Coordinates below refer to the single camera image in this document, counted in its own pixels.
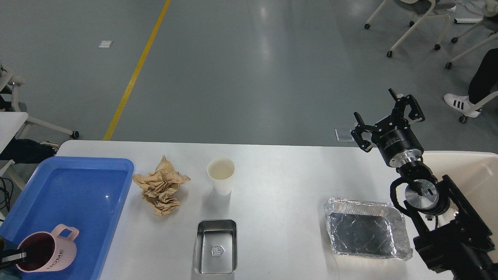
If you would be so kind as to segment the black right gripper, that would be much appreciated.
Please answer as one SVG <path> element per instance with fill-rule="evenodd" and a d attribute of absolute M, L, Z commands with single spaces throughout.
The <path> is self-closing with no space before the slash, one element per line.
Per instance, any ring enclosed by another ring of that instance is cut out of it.
<path fill-rule="evenodd" d="M 388 132 L 373 136 L 373 143 L 379 149 L 381 156 L 389 167 L 401 167 L 406 163 L 420 161 L 424 149 L 411 125 L 425 121 L 425 115 L 412 94 L 404 96 L 397 94 L 392 88 L 388 89 L 395 104 L 391 114 L 388 116 Z M 363 138 L 363 133 L 376 132 L 376 127 L 365 124 L 361 115 L 354 112 L 356 125 L 351 131 L 351 136 L 359 148 L 370 152 L 374 147 L 370 140 Z"/>

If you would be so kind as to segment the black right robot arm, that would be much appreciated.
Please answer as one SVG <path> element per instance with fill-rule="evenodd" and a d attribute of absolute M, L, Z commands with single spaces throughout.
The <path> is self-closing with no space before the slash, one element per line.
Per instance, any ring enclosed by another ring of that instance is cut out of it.
<path fill-rule="evenodd" d="M 365 152 L 377 147 L 388 167 L 399 174 L 390 187 L 394 207 L 411 218 L 418 236 L 413 243 L 428 269 L 450 271 L 455 280 L 496 280 L 492 231 L 448 175 L 438 180 L 423 161 L 424 149 L 411 129 L 423 122 L 418 101 L 388 89 L 391 113 L 368 125 L 358 112 L 351 136 Z"/>

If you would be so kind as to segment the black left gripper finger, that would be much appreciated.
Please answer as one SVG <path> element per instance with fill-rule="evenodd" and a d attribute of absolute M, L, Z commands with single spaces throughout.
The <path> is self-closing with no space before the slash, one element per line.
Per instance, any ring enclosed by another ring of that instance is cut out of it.
<path fill-rule="evenodd" d="M 7 269 L 27 260 L 27 251 L 24 249 L 3 250 L 0 254 L 0 268 Z"/>

